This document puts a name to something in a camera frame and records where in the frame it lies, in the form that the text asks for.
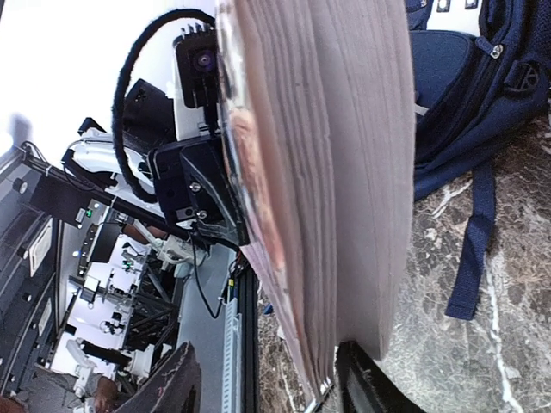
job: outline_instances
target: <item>brown marble surface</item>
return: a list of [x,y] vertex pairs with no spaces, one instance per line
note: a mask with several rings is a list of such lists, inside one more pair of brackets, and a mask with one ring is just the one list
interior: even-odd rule
[[[542,116],[494,162],[497,221],[475,320],[444,316],[471,213],[470,176],[415,204],[407,275],[382,369],[429,413],[551,412],[551,130]],[[260,317],[262,411],[307,404]],[[338,411],[336,396],[324,412]]]

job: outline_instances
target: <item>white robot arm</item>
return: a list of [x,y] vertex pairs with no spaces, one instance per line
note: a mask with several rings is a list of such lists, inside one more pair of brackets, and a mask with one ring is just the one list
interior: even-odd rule
[[[158,203],[148,204],[140,200],[125,182],[113,151],[113,141],[109,133],[100,132],[92,127],[83,134],[80,140],[73,142],[67,149],[73,151],[72,160],[90,173],[108,172],[115,174],[117,184],[113,187],[107,187],[106,192],[146,211],[155,213],[159,217],[164,216]],[[143,162],[142,155],[130,148],[126,148],[126,153],[128,166],[134,175],[138,177],[146,191],[154,193],[153,182],[139,169],[139,164]]]
[[[190,243],[173,235],[170,235],[166,240],[155,238],[138,220],[133,222],[133,226],[157,252],[157,258],[163,262],[163,270],[166,270],[169,265],[178,265],[185,262],[192,263],[194,261],[193,246]],[[204,250],[197,249],[195,251],[198,266],[202,264],[206,256],[207,253]]]
[[86,394],[86,386],[94,369],[97,368],[96,363],[90,360],[84,351],[80,348],[82,339],[69,340],[66,344],[69,353],[71,353],[73,359],[77,362],[77,368],[75,374],[77,375],[77,382],[73,387],[73,390],[78,398],[83,397]]

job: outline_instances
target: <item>black bracket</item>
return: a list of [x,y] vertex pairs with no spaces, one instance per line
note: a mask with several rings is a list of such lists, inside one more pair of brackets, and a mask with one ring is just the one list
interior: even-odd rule
[[227,178],[219,134],[163,146],[150,153],[149,163],[167,224],[195,219],[195,228],[203,237],[233,247],[249,243]]
[[336,365],[343,413],[424,413],[398,390],[357,342],[340,344]]
[[107,187],[116,186],[117,181],[111,177],[113,174],[109,172],[89,172],[74,160],[74,156],[75,151],[73,149],[68,149],[61,158],[61,163],[64,168],[77,177],[76,179],[78,179],[81,184],[87,185],[90,188],[99,188],[102,191]]

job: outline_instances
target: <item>stack of paper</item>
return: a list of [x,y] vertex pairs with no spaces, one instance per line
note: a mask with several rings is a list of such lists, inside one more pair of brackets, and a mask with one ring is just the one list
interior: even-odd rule
[[220,0],[217,29],[243,252],[319,396],[341,341],[389,341],[412,215],[404,5]]

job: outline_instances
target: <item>black wire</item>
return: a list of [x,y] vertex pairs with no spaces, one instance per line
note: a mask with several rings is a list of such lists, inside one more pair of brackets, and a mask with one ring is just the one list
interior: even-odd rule
[[210,314],[210,317],[212,317],[214,320],[218,318],[220,315],[220,311],[222,310],[222,299],[219,298],[218,302],[218,308],[216,309],[216,314],[214,314],[213,309],[210,307],[210,305],[207,302],[207,297],[205,297],[205,293],[203,292],[203,289],[201,287],[201,283],[199,282],[199,275],[197,272],[197,253],[195,251],[195,243],[193,242],[193,238],[190,239],[191,242],[191,248],[193,250],[193,270],[195,272],[195,282],[197,283],[197,289],[199,290],[199,294],[201,295],[201,298],[203,300],[203,303],[205,304],[205,307],[207,307],[208,314]]
[[230,274],[234,273],[238,265],[238,258],[232,261],[229,267]]
[[117,221],[102,221],[97,225],[97,230],[98,231],[100,229],[100,226],[102,226],[102,225],[118,225],[118,226],[121,226],[121,223],[117,222]]
[[66,179],[73,187],[75,187],[75,188],[78,189],[79,191],[92,192],[92,191],[95,190],[94,188],[91,188],[91,187],[83,188],[83,187],[78,186],[75,182],[78,182],[79,184],[82,184],[82,185],[85,185],[85,184],[84,184],[83,182],[80,182],[80,181],[77,180],[76,178],[75,178],[75,181],[73,181],[72,178],[69,177],[69,174],[67,173],[67,167],[66,167],[65,165],[63,165],[63,174],[65,175],[65,179]]
[[113,119],[111,123],[111,129],[113,130],[113,149],[115,150],[115,157],[117,163],[121,168],[121,173],[128,185],[132,189],[132,192],[136,197],[148,204],[154,204],[157,202],[157,196],[147,192],[139,183],[139,179],[134,175],[130,166],[128,165],[128,156],[124,150],[124,136],[123,136],[123,114],[124,114],[124,100],[125,95],[130,85],[130,76],[136,60],[138,60],[139,54],[144,48],[147,41],[153,37],[153,35],[165,24],[173,22],[179,19],[196,19],[201,22],[214,27],[214,18],[198,9],[176,9],[169,11],[168,13],[161,15],[153,22],[149,24],[134,42],[127,59],[122,66],[119,73],[119,80],[117,81],[117,87],[115,89],[115,97],[113,100],[112,114]]
[[36,154],[39,156],[40,160],[49,164],[49,162],[46,160],[46,157],[42,154],[42,151],[40,149],[38,149],[38,146],[36,145],[35,142],[31,142],[30,140],[26,140],[22,144],[31,146],[36,151]]

